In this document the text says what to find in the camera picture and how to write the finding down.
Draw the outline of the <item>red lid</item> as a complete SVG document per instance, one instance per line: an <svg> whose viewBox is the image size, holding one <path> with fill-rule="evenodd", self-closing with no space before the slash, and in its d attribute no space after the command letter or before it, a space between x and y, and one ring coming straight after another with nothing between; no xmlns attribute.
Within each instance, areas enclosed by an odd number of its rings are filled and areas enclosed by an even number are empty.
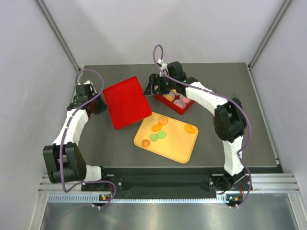
<svg viewBox="0 0 307 230"><path fill-rule="evenodd" d="M116 130L152 115L149 103L143 95L142 87L136 76L104 89L103 94Z"/></svg>

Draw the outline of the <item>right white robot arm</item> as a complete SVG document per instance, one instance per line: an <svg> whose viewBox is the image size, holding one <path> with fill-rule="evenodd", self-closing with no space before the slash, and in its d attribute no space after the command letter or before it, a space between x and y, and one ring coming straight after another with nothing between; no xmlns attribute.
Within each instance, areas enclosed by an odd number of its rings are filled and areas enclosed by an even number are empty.
<svg viewBox="0 0 307 230"><path fill-rule="evenodd" d="M243 144L245 129L251 127L240 100L216 93L196 78L187 77L179 62L167 64L159 59L155 65L159 73L150 75L144 95L162 95L176 90L207 109L213 115L215 133L224 147L223 190L238 188L248 173L242 161L242 152L246 147Z"/></svg>

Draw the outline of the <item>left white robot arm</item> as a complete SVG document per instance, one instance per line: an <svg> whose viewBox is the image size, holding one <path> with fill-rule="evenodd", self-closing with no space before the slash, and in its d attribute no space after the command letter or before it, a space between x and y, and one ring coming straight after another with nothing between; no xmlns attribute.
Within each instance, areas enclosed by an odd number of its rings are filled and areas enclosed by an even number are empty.
<svg viewBox="0 0 307 230"><path fill-rule="evenodd" d="M91 115L99 115L108 109L98 96L93 83L88 80L77 84L76 95L69 104L64 125L51 145L43 149L43 157L49 180L53 184L92 181L98 190L107 188L109 179L100 166L87 165L78 147L81 134Z"/></svg>

